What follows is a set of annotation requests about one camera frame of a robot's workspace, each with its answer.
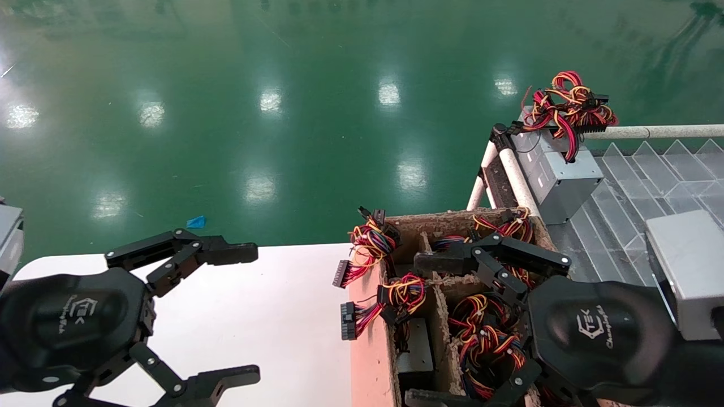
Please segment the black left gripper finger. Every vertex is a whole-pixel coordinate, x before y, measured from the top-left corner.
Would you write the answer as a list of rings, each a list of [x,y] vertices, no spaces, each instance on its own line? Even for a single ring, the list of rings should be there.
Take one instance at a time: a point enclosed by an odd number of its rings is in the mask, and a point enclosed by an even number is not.
[[[161,298],[202,265],[224,266],[258,259],[256,243],[228,243],[222,235],[199,236],[177,229],[120,246],[106,253],[108,268],[137,270],[157,261],[163,264],[147,275],[153,296]]]

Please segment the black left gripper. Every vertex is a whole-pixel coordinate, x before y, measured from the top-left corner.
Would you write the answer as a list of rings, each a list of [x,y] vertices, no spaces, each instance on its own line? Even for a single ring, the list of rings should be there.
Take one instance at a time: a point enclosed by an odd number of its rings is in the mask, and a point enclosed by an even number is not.
[[[260,381],[253,364],[182,380],[145,345],[156,317],[153,296],[122,268],[11,281],[1,307],[3,394],[76,382],[54,406],[117,406],[89,395],[133,361],[165,391],[154,406],[216,406],[227,389]]]

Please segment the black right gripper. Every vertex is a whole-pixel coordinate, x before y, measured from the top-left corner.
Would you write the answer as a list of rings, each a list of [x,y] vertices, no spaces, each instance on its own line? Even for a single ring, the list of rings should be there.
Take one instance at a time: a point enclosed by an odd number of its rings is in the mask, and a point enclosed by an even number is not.
[[[505,266],[550,278],[530,288]],[[656,288],[565,278],[571,260],[546,248],[492,233],[445,252],[416,253],[422,275],[474,275],[509,306],[525,306],[533,358],[571,393],[628,405],[661,399],[658,381],[677,330]],[[486,402],[447,392],[405,391],[408,406],[515,406],[541,374],[527,361]]]

